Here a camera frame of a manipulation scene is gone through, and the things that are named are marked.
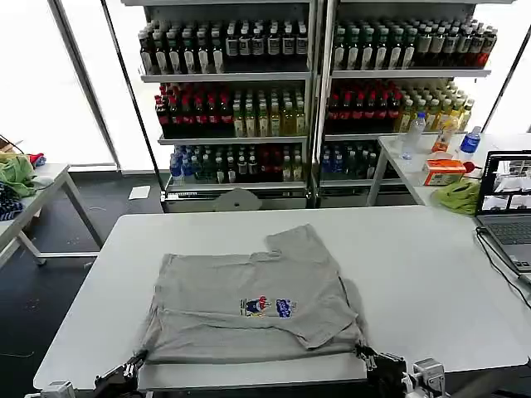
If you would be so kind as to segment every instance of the green cloth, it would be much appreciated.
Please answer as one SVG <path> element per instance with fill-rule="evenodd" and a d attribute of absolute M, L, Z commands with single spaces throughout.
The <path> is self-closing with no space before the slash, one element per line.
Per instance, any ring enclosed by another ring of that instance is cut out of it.
<path fill-rule="evenodd" d="M 462 178 L 446 187 L 433 192 L 433 196 L 443 206 L 460 214 L 475 213 L 475 205 L 480 194 L 480 184 L 477 181 Z"/>
<path fill-rule="evenodd" d="M 10 186 L 20 197 L 35 195 L 32 184 L 33 166 L 26 156 L 0 159 L 0 182 Z"/>

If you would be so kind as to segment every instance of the cable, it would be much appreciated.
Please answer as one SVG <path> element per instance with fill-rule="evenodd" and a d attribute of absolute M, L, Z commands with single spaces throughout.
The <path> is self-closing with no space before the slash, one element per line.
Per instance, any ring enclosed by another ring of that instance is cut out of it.
<path fill-rule="evenodd" d="M 489 242 L 488 242 L 488 241 L 487 241 L 487 240 L 481 235 L 481 232 L 482 232 L 482 231 L 483 231 L 483 230 L 481 230 L 479 227 L 476 228 L 476 229 L 475 229 L 475 235 L 476 235 L 476 237 L 477 237 L 477 239 L 478 239 L 478 241 L 479 241 L 481 247 L 483 248 L 483 251 L 485 252 L 487 258 L 489 259 L 490 265 L 491 265 L 494 269 L 496 269 L 496 270 L 498 271 L 498 273 L 499 273 L 499 274 L 505 279 L 505 282 L 507 282 L 510 286 L 512 286 L 512 287 L 513 287 L 513 288 L 519 293 L 520 297 L 521 297 L 522 300 L 524 301 L 525 306 L 531 310 L 531 304 L 529 304 L 528 300 L 525 298 L 525 295 L 524 295 L 524 293 L 522 292 L 522 290 L 520 290 L 520 288 L 519 288 L 518 286 L 516 286 L 515 284 L 513 284 L 513 283 L 509 280 L 509 278 L 507 278 L 507 276 L 503 273 L 503 271 L 499 268 L 499 266 L 496 265 L 496 264 L 494 263 L 494 261 L 492 260 L 492 257 L 490 257 L 489 251 L 487 250 L 487 248 L 485 247 L 485 245 L 484 245 L 483 242 L 485 242 L 485 243 L 486 243 L 486 244 L 492 249 L 492 251 L 494 251 L 494 252 L 498 255 L 498 257 L 504 262 L 504 264 L 506 264 L 505 261 L 502 259 L 502 257 L 496 252 L 496 250 L 494 250 L 494 249 L 492 248 L 492 246 L 490 245 L 490 243 L 489 243 Z"/>

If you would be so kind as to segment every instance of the metal pole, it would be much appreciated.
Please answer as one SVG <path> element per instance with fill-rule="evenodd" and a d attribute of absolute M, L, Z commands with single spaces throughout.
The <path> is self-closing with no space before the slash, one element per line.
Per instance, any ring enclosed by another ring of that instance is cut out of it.
<path fill-rule="evenodd" d="M 487 120 L 485 121 L 485 124 L 483 125 L 483 128 L 481 129 L 481 133 L 483 133 L 487 129 L 487 126 L 489 125 L 490 120 L 494 116 L 494 112 L 496 111 L 496 108 L 498 108 L 499 102 L 501 101 L 501 97 L 504 95 L 504 92 L 507 89 L 509 82 L 513 78 L 514 71 L 516 70 L 518 63 L 520 62 L 520 58 L 522 58 L 522 55 L 525 51 L 525 47 L 528 45 L 530 37 L 531 37 L 531 25 L 529 25 L 528 32 L 525 35 L 524 41 L 522 41 L 522 45 L 520 46 L 520 49 L 518 50 L 518 54 L 516 55 L 516 58 L 514 58 L 513 65 L 511 66 L 511 69 L 509 73 L 507 74 L 507 77 L 505 78 L 504 85 L 501 86 L 501 90 L 499 91 L 498 97 L 496 98 L 496 101 L 494 102 L 494 106 L 490 110 L 489 117 L 487 118 Z"/>
<path fill-rule="evenodd" d="M 61 0 L 48 0 L 48 4 L 50 6 L 50 10 L 53 17 L 56 20 L 56 25 L 59 29 L 59 33 L 61 34 L 63 42 L 65 43 L 66 51 L 68 52 L 68 55 L 70 56 L 70 59 L 72 61 L 72 65 L 76 70 L 77 78 L 80 82 L 81 89 L 83 90 L 86 100 L 89 103 L 90 110 L 94 115 L 95 121 L 98 124 L 98 127 L 100 128 L 103 140 L 105 141 L 105 144 L 109 149 L 110 156 L 113 158 L 118 170 L 121 170 L 122 167 L 119 164 L 118 155 L 116 154 L 116 150 L 114 149 L 113 140 L 110 137 L 109 130 L 107 129 L 107 123 L 105 122 L 103 114 L 101 113 L 100 103 L 98 102 L 98 98 L 96 97 L 94 87 L 92 87 L 92 83 L 90 83 L 89 73 L 85 68 L 85 62 L 81 57 L 80 49 L 77 46 L 77 41 L 74 38 L 74 33 L 72 32 L 70 23 L 68 22 L 68 18 L 66 17 L 65 8 L 63 7 Z"/>
<path fill-rule="evenodd" d="M 101 0 L 101 6 L 103 8 L 103 13 L 105 14 L 105 19 L 107 20 L 107 26 L 109 27 L 110 36 L 113 39 L 114 49 L 116 50 L 116 55 L 118 56 L 119 65 L 122 68 L 122 73 L 124 74 L 125 84 L 127 85 L 127 89 L 129 90 L 129 96 L 131 97 L 131 102 L 133 103 L 133 106 L 134 106 L 134 112 L 136 113 L 136 117 L 139 120 L 140 129 L 142 130 L 142 135 L 144 136 L 144 141 L 146 142 L 146 146 L 148 147 L 149 156 L 151 157 L 151 163 L 153 164 L 153 169 L 155 171 L 155 174 L 157 175 L 157 180 L 160 186 L 160 191 L 163 192 L 164 191 L 163 180 L 160 177 L 160 171 L 158 170 L 157 161 L 155 160 L 155 155 L 153 154 L 151 143 L 149 143 L 149 137 L 148 137 L 148 134 L 146 133 L 146 128 L 144 126 L 144 121 L 142 120 L 142 115 L 140 115 L 139 104 L 136 102 L 136 97 L 134 96 L 133 86 L 131 85 L 129 74 L 127 73 L 127 70 L 125 69 L 124 58 L 122 57 L 122 51 L 119 48 L 118 39 L 116 38 L 116 32 L 114 31 L 113 22 L 110 19 L 109 9 L 107 8 L 107 2 L 105 0 Z"/>

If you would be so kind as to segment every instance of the laptop screen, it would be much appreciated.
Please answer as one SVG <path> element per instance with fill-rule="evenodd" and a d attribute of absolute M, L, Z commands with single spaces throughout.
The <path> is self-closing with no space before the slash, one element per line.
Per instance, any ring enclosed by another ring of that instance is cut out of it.
<path fill-rule="evenodd" d="M 475 214 L 521 213 L 531 213 L 531 151 L 489 152 Z"/>

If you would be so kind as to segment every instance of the laptop keyboard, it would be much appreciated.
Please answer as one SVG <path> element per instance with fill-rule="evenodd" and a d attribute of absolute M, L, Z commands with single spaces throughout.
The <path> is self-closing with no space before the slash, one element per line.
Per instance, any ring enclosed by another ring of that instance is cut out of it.
<path fill-rule="evenodd" d="M 489 228 L 504 245 L 531 244 L 531 222 L 490 224 Z"/>

